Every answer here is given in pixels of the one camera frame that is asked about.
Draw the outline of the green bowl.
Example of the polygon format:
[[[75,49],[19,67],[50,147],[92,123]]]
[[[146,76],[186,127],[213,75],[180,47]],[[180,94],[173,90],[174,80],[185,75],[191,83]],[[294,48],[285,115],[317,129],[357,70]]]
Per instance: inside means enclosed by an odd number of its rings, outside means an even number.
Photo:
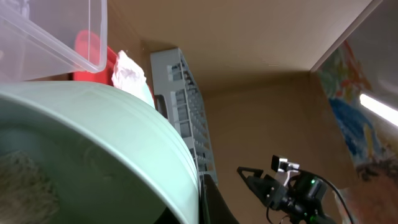
[[[59,199],[48,223],[198,223],[193,158],[153,107],[93,82],[1,85],[1,156],[21,151]]]

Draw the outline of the white rice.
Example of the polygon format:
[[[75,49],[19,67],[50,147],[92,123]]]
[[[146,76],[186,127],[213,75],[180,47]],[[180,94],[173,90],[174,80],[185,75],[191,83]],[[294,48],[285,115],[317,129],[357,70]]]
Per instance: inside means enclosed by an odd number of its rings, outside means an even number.
[[[1,224],[48,223],[58,210],[53,182],[26,153],[1,156]]]

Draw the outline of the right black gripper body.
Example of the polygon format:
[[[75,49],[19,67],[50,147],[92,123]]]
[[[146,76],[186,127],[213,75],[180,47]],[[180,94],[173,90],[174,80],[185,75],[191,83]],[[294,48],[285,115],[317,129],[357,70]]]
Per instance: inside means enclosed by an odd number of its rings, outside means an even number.
[[[270,175],[262,177],[263,170],[238,167],[237,173],[265,207],[284,212],[294,210],[295,200],[289,196],[288,188]]]

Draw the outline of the white napkin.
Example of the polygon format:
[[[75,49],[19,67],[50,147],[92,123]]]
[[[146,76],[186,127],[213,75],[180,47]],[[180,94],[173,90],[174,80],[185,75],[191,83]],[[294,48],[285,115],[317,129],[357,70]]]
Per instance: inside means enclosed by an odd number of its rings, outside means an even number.
[[[143,69],[121,50],[111,77],[113,86],[134,95],[155,109],[152,92],[146,82]]]

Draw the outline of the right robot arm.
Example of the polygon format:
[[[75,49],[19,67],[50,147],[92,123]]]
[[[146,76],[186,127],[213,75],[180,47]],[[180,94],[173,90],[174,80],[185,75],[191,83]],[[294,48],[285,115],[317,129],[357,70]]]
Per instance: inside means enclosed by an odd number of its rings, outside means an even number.
[[[284,212],[291,223],[335,222],[322,207],[328,184],[321,178],[302,171],[282,184],[268,174],[262,176],[261,169],[238,167],[237,173],[267,210]]]

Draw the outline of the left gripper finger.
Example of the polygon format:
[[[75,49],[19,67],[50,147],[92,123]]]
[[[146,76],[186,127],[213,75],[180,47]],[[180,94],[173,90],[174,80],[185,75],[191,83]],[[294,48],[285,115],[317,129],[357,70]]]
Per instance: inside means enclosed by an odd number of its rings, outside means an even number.
[[[239,224],[218,190],[211,175],[205,174],[200,184],[200,223]]]

